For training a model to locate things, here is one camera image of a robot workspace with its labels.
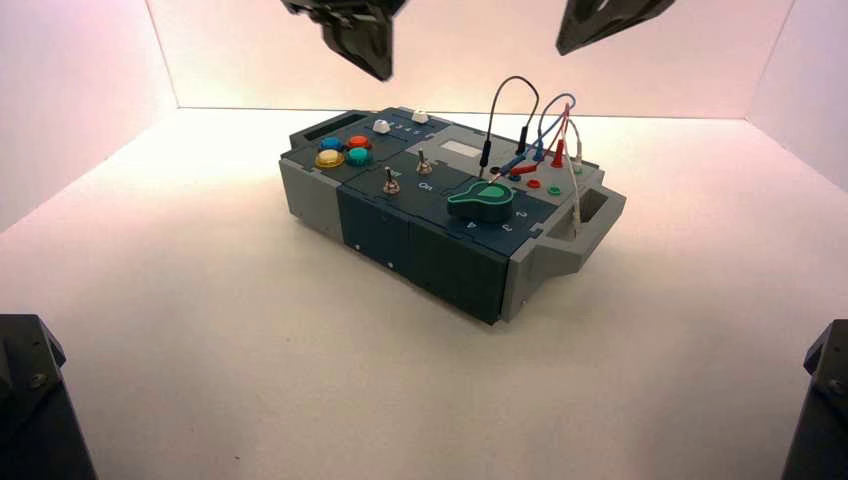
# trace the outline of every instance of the metal bracket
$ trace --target metal bracket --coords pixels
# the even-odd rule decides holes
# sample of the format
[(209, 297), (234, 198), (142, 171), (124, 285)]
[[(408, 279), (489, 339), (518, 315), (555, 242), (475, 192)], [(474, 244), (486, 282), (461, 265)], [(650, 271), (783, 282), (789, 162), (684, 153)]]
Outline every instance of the metal bracket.
[(663, 13), (674, 0), (569, 0), (557, 36), (560, 55)]
[(289, 12), (309, 12), (324, 43), (382, 81), (392, 76), (392, 16), (406, 0), (283, 0)]
[(848, 320), (834, 320), (807, 351), (812, 387), (848, 422)]

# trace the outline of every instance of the test lead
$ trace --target test lead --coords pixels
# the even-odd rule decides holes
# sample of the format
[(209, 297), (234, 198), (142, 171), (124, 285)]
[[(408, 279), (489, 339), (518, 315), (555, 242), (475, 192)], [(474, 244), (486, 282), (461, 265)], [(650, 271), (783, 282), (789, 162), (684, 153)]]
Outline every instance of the test lead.
[(533, 116), (536, 115), (536, 109), (539, 108), (539, 91), (536, 90), (536, 87), (534, 87), (532, 83), (530, 83), (530, 80), (527, 80), (521, 75), (513, 75), (501, 82), (500, 86), (498, 86), (498, 90), (495, 92), (495, 98), (492, 99), (492, 109), (489, 112), (489, 127), (486, 129), (486, 140), (483, 142), (483, 153), (480, 155), (480, 173), (477, 175), (480, 178), (483, 178), (483, 170), (489, 165), (489, 155), (492, 151), (492, 120), (495, 117), (495, 106), (498, 103), (498, 97), (500, 97), (503, 87), (513, 80), (521, 80), (527, 84), (527, 86), (530, 87), (530, 90), (533, 91), (533, 95), (536, 97), (536, 101), (533, 104), (533, 111), (530, 112), (530, 116), (527, 117), (527, 123), (521, 127), (521, 137), (518, 142), (518, 148), (515, 150), (515, 154), (523, 155), (524, 150), (527, 148), (527, 129), (530, 127), (530, 122), (533, 120)]

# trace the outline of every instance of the blue push button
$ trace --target blue push button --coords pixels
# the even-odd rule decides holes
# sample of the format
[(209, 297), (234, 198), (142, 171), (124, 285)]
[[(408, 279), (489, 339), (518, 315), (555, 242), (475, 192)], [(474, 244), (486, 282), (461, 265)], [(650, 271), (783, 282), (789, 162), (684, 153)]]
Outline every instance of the blue push button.
[(351, 148), (347, 152), (347, 163), (355, 167), (361, 167), (371, 161), (371, 152), (367, 148)]
[(342, 149), (342, 141), (336, 137), (327, 137), (321, 140), (321, 147), (319, 150), (335, 150), (339, 151)]

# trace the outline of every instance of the white backdrop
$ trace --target white backdrop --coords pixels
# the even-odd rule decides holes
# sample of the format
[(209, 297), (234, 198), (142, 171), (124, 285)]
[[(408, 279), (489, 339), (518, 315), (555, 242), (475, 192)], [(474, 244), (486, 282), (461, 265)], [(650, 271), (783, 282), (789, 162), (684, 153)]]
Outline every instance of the white backdrop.
[(848, 191), (848, 2), (797, 0), (749, 118)]
[[(579, 114), (741, 118), (792, 0), (679, 0), (632, 31), (560, 57), (565, 0), (410, 0), (395, 77), (380, 85), (278, 0), (149, 0), (181, 106), (484, 111), (508, 74)], [(527, 108), (516, 88), (504, 111)]]
[(0, 232), (175, 106), (143, 1), (0, 1)]

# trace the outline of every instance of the screw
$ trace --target screw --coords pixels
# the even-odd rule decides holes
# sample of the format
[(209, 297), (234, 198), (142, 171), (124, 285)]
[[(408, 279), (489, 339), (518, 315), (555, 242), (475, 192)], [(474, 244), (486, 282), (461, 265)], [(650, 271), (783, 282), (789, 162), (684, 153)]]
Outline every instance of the screw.
[(43, 373), (36, 373), (29, 379), (28, 387), (30, 390), (38, 390), (43, 387), (45, 383), (47, 383), (47, 375)]
[(834, 395), (840, 397), (844, 397), (848, 394), (848, 390), (846, 390), (845, 385), (835, 378), (827, 382), (827, 388), (829, 388)]

